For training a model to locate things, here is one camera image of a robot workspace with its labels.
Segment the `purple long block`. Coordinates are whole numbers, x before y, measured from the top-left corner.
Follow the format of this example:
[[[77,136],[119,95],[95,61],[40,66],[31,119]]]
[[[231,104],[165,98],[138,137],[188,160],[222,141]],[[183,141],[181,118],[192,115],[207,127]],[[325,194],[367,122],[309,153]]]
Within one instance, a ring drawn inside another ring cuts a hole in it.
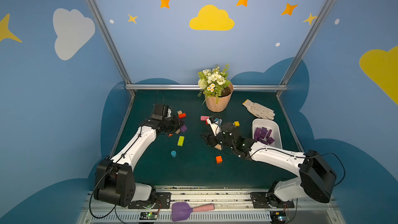
[[[187,131],[187,127],[186,127],[186,125],[183,125],[181,128],[180,128],[180,130],[181,130],[181,132],[185,132],[185,131]]]

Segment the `purple triangle prism block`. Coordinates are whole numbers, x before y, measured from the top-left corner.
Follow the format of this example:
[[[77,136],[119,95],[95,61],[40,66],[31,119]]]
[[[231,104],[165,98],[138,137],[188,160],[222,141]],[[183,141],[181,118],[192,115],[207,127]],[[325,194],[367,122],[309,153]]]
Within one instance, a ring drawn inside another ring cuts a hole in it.
[[[263,133],[261,133],[261,134],[259,135],[258,141],[260,141],[260,142],[267,142],[266,135],[263,134]]]

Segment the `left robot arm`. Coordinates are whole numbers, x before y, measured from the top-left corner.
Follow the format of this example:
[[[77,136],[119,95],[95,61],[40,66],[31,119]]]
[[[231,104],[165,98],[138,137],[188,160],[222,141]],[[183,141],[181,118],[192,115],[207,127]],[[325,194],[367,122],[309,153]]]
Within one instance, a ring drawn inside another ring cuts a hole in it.
[[[136,183],[134,169],[160,134],[173,134],[182,126],[183,121],[170,106],[155,104],[150,117],[140,123],[126,146],[112,158],[106,157],[97,165],[93,198],[121,207],[152,207],[156,198],[155,188]]]

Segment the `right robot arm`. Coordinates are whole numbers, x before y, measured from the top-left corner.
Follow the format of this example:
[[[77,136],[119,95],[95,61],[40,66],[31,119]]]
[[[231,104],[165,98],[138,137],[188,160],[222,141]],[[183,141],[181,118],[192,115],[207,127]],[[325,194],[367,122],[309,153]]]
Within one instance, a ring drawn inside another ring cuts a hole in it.
[[[206,120],[211,128],[203,134],[205,142],[215,147],[229,148],[238,157],[271,164],[295,175],[286,181],[276,181],[264,196],[270,207],[282,207],[292,199],[310,197],[320,203],[329,203],[337,174],[314,150],[307,153],[283,150],[263,142],[244,138],[238,127],[230,122],[221,125],[220,120]]]

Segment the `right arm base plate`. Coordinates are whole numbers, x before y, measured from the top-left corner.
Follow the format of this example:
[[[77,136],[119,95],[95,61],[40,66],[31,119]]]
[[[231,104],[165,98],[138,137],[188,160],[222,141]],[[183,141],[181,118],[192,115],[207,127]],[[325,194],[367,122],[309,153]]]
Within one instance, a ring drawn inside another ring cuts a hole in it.
[[[267,192],[251,192],[250,198],[254,208],[295,208],[292,200],[283,202],[276,196]]]

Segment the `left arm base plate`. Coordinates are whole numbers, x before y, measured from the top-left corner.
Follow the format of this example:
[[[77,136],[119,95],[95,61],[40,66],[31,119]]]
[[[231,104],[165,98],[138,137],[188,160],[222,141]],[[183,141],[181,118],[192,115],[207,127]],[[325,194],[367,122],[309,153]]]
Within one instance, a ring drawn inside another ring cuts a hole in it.
[[[152,193],[146,201],[133,201],[128,206],[129,209],[169,209],[171,204],[170,192]]]

